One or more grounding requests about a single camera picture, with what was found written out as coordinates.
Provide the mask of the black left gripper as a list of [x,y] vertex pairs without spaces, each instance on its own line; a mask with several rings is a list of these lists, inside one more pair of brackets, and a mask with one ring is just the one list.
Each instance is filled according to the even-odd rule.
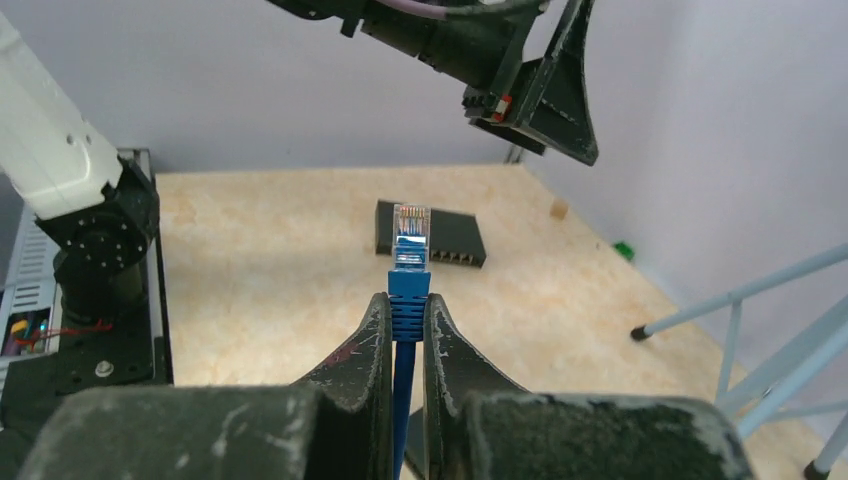
[[470,125],[537,155],[554,150],[592,166],[599,149],[585,80],[591,1],[565,4],[545,53],[522,67],[518,98],[523,47],[545,9],[544,1],[368,1],[361,31],[464,84]]

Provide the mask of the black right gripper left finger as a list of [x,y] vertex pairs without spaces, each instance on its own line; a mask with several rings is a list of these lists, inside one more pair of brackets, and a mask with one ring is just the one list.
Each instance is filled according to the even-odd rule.
[[22,479],[390,479],[391,319],[375,294],[323,362],[282,386],[109,387],[65,400]]

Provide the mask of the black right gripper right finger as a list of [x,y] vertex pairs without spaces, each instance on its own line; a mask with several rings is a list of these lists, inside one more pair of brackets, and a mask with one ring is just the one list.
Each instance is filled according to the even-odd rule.
[[534,393],[458,330],[445,300],[424,313],[426,479],[749,479],[734,426],[679,396]]

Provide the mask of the black network switch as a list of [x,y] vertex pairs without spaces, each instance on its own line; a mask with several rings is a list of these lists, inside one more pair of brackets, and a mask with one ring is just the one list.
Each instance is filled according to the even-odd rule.
[[[395,202],[379,199],[375,207],[375,253],[390,255]],[[482,268],[487,253],[475,215],[449,210],[431,211],[430,260]]]

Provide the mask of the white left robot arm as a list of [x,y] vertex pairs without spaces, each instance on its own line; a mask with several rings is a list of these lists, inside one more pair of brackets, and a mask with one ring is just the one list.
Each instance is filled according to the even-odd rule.
[[[523,49],[544,1],[283,1],[298,18],[337,17],[465,85],[470,124],[513,145],[593,165],[585,49],[593,3],[565,4],[545,53]],[[93,323],[146,300],[141,267],[159,233],[149,177],[81,114],[19,31],[1,23],[1,170],[59,247],[64,311]]]

